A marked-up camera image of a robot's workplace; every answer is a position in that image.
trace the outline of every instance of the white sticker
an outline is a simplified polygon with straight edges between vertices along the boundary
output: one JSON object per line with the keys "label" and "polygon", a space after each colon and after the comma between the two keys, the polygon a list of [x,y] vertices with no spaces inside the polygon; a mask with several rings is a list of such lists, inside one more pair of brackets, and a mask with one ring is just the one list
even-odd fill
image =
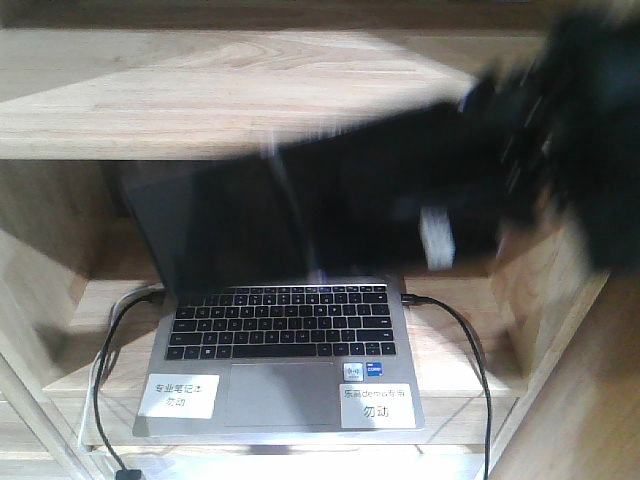
{"label": "white sticker", "polygon": [[168,418],[211,418],[219,375],[149,375],[139,415]]}
{"label": "white sticker", "polygon": [[361,363],[345,363],[342,365],[345,382],[364,382],[364,369]]}
{"label": "white sticker", "polygon": [[407,383],[340,384],[342,428],[415,428]]}

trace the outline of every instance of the wooden shelf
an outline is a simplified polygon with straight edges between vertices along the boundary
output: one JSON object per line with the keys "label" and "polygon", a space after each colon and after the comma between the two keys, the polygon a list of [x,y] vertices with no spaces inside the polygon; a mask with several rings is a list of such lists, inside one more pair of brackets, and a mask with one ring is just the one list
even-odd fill
{"label": "wooden shelf", "polygon": [[37,2],[0,30],[0,158],[211,158],[315,136],[459,98],[488,64],[527,61],[544,24],[527,4],[124,3]]}
{"label": "wooden shelf", "polygon": [[[71,425],[78,425],[80,420],[90,364],[104,340],[112,303],[137,286],[157,281],[142,240],[130,222],[114,224],[103,253],[69,325],[67,342],[56,359],[64,375],[45,388]],[[488,278],[407,277],[406,282],[411,291],[442,298],[474,324],[484,343],[496,425],[500,425],[515,400],[526,392],[526,384]],[[131,436],[158,320],[159,308],[143,304],[121,324],[115,339],[118,364],[102,388],[104,422],[109,425],[112,441],[122,445],[207,443],[210,440],[202,438],[178,441]],[[481,443],[484,399],[460,327],[446,313],[433,308],[411,311],[407,322],[418,386],[427,413],[422,441],[413,438],[411,443]],[[90,443],[100,444],[92,427],[86,438]]]}

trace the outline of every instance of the intel sticker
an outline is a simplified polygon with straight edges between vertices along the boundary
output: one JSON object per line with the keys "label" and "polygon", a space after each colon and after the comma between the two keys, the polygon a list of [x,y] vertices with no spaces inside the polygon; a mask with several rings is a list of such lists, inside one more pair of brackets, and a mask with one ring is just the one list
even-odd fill
{"label": "intel sticker", "polygon": [[382,362],[367,362],[367,377],[382,375]]}

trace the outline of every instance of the white cable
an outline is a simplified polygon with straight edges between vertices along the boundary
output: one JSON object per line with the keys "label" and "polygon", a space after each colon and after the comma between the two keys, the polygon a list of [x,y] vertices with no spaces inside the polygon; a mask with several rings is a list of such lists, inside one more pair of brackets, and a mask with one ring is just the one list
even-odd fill
{"label": "white cable", "polygon": [[[118,318],[118,315],[122,311],[122,309],[131,301],[135,300],[136,298],[148,295],[149,293],[161,291],[164,291],[164,287],[161,283],[156,283],[153,285],[145,285],[144,287],[136,288],[122,295],[111,306],[111,310],[109,311],[109,329],[111,329],[111,327],[113,326],[115,319]],[[98,360],[100,360],[100,352],[96,353],[96,356],[91,363],[91,368],[89,369],[89,382],[87,385],[87,393],[84,397],[84,407],[82,409],[82,417],[80,418],[80,426],[78,428],[76,446],[78,447],[78,451],[85,455],[106,456],[107,452],[100,452],[91,448],[87,448],[87,446],[82,442],[82,437],[84,436],[84,431],[87,425],[87,418],[89,416],[89,405],[93,401],[93,383],[95,381],[96,370],[98,368]]]}

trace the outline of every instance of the laptop touchpad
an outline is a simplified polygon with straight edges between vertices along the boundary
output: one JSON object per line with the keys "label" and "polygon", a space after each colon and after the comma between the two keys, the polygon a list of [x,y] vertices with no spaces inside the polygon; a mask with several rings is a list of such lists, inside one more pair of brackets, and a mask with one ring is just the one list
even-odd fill
{"label": "laptop touchpad", "polygon": [[322,363],[232,365],[227,426],[337,423],[335,367]]}

